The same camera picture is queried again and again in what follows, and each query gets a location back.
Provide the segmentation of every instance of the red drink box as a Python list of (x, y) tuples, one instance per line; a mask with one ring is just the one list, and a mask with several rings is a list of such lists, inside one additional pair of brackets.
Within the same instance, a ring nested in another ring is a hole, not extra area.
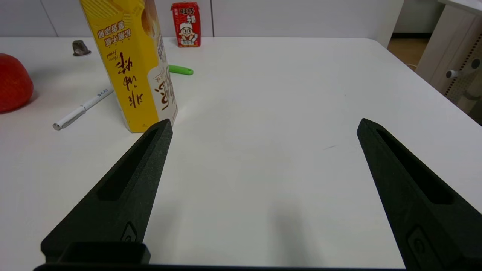
[(179, 47), (201, 46), (201, 17), (196, 2), (179, 2), (171, 6)]

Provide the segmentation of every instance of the green handle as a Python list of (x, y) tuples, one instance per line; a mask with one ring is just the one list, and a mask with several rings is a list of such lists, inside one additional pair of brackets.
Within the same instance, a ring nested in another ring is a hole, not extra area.
[(172, 73), (180, 73), (180, 74), (186, 74), (186, 75), (191, 75), (194, 73), (192, 69), (181, 67), (181, 66), (174, 66), (174, 65), (169, 65), (169, 71)]

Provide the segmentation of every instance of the red fruit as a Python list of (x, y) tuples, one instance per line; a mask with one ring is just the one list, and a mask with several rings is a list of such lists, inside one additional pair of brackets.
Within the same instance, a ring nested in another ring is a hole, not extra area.
[(0, 112), (17, 109), (33, 94), (32, 79), (15, 57), (0, 54)]

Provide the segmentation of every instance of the cartoon face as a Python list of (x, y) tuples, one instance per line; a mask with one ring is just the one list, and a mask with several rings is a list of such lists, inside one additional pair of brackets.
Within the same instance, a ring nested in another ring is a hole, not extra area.
[(194, 32), (189, 27), (184, 27), (181, 29), (179, 35), (185, 41), (190, 41), (194, 37)]

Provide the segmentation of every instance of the table surface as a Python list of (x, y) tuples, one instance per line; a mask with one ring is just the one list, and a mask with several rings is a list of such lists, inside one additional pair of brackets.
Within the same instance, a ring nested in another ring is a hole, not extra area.
[(476, 15), (482, 15), (482, 0), (439, 0), (439, 2)]
[[(0, 38), (35, 86), (0, 114), (0, 269), (44, 262), (41, 240), (140, 137), (75, 38)], [(375, 41), (165, 39), (179, 113), (144, 242), (151, 263), (402, 268), (356, 131), (385, 126), (482, 210), (482, 129)]]

